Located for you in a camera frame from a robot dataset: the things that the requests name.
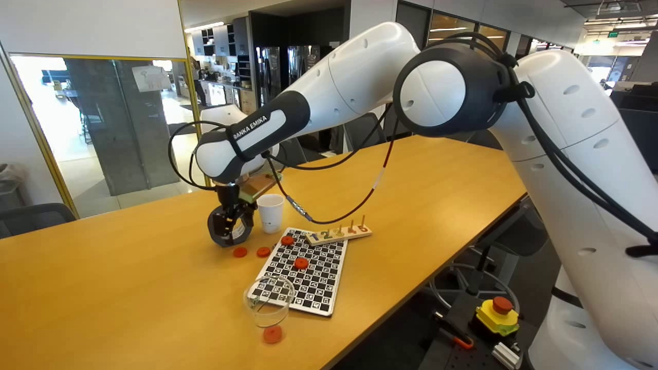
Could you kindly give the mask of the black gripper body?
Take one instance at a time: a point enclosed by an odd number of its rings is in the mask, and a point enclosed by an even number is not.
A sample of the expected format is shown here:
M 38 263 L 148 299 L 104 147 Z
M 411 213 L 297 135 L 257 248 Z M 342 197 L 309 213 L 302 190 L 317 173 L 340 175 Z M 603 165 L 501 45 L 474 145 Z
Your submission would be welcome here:
M 221 213 L 237 219 L 244 213 L 241 186 L 237 183 L 219 184 Z

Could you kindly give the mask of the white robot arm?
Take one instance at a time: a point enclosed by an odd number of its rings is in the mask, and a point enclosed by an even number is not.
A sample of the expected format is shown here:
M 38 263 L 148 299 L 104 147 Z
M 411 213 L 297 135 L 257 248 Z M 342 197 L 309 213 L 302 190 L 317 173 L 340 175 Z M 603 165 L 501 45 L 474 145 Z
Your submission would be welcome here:
M 222 247 L 252 232 L 244 168 L 277 143 L 390 103 L 420 135 L 488 129 L 561 260 L 529 350 L 538 370 L 658 370 L 658 180 L 619 108 L 568 50 L 515 60 L 477 35 L 423 48 L 394 20 L 342 43 L 273 100 L 199 139 Z

